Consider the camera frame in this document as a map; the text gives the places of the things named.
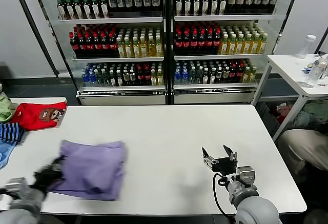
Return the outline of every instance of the table leg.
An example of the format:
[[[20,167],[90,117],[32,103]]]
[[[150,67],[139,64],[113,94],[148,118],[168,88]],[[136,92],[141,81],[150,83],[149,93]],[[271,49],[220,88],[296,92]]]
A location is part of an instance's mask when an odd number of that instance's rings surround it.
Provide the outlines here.
[[[272,138],[273,141],[276,141],[276,139],[279,137],[281,132],[285,129],[286,125],[297,116],[297,114],[301,111],[301,109],[303,108],[303,106],[305,105],[305,103],[308,99],[309,98],[304,96],[304,95],[300,95],[298,97],[298,99],[296,100],[296,102],[293,105],[292,109],[290,110],[290,112],[286,116],[285,120],[283,120],[282,124],[280,125],[277,132],[273,136],[273,138]]]
[[[254,97],[253,97],[253,100],[251,102],[251,105],[256,106],[257,101],[259,100],[259,98],[260,98],[260,96],[262,94],[263,88],[265,86],[265,82],[267,82],[267,79],[269,77],[269,74],[270,74],[271,70],[272,70],[272,67],[271,67],[270,63],[268,62],[268,64],[265,67],[265,70],[263,72],[263,75],[262,75],[262,78],[260,80],[260,83],[258,84],[258,87],[257,87],[256,92],[254,94]]]

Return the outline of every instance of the robotic arm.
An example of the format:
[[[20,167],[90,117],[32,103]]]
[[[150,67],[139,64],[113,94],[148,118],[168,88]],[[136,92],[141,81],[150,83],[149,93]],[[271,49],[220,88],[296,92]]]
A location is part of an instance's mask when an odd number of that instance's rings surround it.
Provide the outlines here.
[[[215,174],[213,177],[213,192],[215,202],[222,214],[231,219],[221,209],[215,192],[215,179],[220,186],[229,192],[229,201],[237,209],[237,224],[279,224],[279,212],[272,202],[259,196],[254,185],[255,171],[250,166],[237,167],[237,153],[223,146],[229,157],[214,159],[204,148],[203,161]]]
[[[61,162],[64,157],[55,159],[40,172],[35,172],[35,183],[27,185],[25,178],[10,180],[0,194],[13,198],[10,209],[0,213],[1,224],[37,224],[40,218],[41,203],[47,189],[62,178]]]

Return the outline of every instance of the striped cloth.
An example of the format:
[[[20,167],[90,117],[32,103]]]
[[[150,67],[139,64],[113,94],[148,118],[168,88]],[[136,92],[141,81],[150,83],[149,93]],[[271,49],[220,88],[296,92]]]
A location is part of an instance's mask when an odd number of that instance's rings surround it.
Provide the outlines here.
[[[20,142],[25,129],[18,123],[0,123],[0,140],[5,142]]]

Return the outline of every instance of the beverage cooler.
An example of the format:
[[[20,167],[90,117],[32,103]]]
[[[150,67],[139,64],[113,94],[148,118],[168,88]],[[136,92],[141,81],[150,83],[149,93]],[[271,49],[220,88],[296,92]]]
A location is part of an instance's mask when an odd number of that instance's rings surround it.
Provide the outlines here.
[[[82,104],[162,105],[249,103],[293,0],[35,1]]]

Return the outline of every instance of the purple cloth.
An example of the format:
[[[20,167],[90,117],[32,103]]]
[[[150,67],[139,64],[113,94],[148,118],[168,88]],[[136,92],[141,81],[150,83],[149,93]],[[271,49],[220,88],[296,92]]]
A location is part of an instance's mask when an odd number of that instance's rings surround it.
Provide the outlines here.
[[[51,192],[92,200],[117,200],[127,152],[122,141],[97,146],[63,140],[63,178]]]

